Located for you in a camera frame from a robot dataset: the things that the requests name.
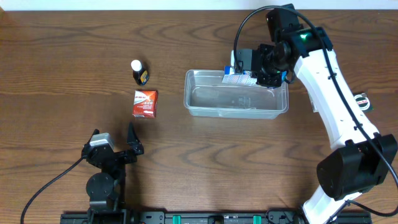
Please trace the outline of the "blue Kool Fever box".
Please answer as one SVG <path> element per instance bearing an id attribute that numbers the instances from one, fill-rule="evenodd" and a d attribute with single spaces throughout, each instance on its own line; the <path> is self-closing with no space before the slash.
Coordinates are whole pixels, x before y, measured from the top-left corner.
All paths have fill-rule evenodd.
<path id="1" fill-rule="evenodd" d="M 288 71 L 277 71 L 276 77 L 267 77 L 264 74 L 259 76 L 257 72 L 253 72 L 250 70 L 243 70 L 241 73 L 236 73 L 233 66 L 225 66 L 222 83 L 229 85 L 278 88 L 283 84 L 283 82 L 285 82 L 287 74 Z"/>

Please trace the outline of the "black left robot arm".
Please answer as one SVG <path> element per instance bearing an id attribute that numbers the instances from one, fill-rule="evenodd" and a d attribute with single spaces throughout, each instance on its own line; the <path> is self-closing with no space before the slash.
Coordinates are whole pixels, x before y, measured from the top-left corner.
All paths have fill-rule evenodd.
<path id="1" fill-rule="evenodd" d="M 96 129 L 83 146 L 82 158 L 101 170 L 86 183 L 90 198 L 87 223 L 139 222 L 137 213 L 125 204 L 126 165 L 135 163 L 144 153 L 132 123 L 127 129 L 127 145 L 129 149 L 115 152 L 110 134 Z"/>

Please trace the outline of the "white Panadol box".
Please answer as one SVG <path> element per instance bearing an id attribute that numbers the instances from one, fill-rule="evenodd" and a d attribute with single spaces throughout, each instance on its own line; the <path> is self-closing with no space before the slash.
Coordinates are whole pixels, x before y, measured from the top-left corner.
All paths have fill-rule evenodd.
<path id="1" fill-rule="evenodd" d="M 312 106 L 312 111 L 314 113 L 317 113 L 318 112 L 318 108 L 317 108 L 317 106 L 316 106 L 311 94 L 308 94 L 308 97 L 309 97 L 309 100 L 310 100 L 310 103 L 311 103 L 311 106 Z"/>

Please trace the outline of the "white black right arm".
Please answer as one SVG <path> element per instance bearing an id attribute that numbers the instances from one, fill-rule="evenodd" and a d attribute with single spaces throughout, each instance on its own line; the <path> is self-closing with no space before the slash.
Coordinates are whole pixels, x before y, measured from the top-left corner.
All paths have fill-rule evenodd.
<path id="1" fill-rule="evenodd" d="M 397 141 L 381 135 L 358 106 L 339 69 L 326 32 L 292 4 L 267 6 L 271 45 L 260 45 L 251 70 L 261 86 L 276 88 L 291 73 L 317 108 L 330 140 L 331 154 L 317 165 L 319 187 L 295 223 L 331 223 L 356 198 L 397 177 L 392 161 Z"/>

